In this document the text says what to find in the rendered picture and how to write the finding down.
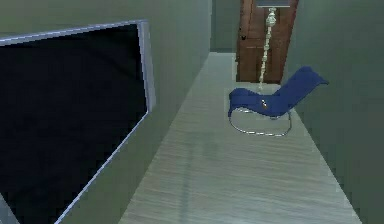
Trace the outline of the blue lounge chair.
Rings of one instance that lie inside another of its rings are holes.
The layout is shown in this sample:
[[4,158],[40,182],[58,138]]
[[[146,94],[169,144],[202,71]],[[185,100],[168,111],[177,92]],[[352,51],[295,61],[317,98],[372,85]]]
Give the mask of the blue lounge chair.
[[[310,66],[298,69],[285,84],[273,94],[260,94],[246,88],[236,88],[229,93],[229,110],[227,112],[230,125],[237,131],[249,135],[283,137],[292,129],[291,110],[319,85],[329,82],[316,73]],[[288,128],[282,133],[247,131],[236,126],[232,121],[232,113],[257,113],[271,120],[288,115]]]

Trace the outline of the brown wooden room door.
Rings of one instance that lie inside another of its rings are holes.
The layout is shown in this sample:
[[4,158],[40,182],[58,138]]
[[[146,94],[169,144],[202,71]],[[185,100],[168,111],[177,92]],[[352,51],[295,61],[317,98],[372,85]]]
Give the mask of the brown wooden room door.
[[[237,38],[237,82],[258,83],[266,35],[265,19],[268,10],[258,8],[259,0],[240,0],[240,22]],[[264,83],[280,84],[297,12],[299,0],[289,0],[289,8],[278,8],[276,24],[268,51],[267,70]]]

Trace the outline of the white floor lamp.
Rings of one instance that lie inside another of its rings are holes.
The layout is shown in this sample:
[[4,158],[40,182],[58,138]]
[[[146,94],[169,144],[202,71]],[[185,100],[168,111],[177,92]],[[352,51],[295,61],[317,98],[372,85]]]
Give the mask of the white floor lamp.
[[272,38],[272,28],[276,24],[276,11],[278,8],[289,8],[290,2],[289,0],[259,0],[256,3],[258,8],[263,8],[268,10],[268,15],[265,19],[266,25],[266,35],[263,46],[263,56],[260,67],[260,77],[259,77],[259,91],[263,90],[264,84],[264,75],[266,73],[266,66],[268,61],[268,51],[270,49],[270,40]]

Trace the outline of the black television set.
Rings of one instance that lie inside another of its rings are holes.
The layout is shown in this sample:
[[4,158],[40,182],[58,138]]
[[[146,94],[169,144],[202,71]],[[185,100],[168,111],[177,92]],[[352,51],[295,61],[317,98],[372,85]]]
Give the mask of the black television set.
[[62,224],[155,105],[144,19],[0,37],[0,224]]

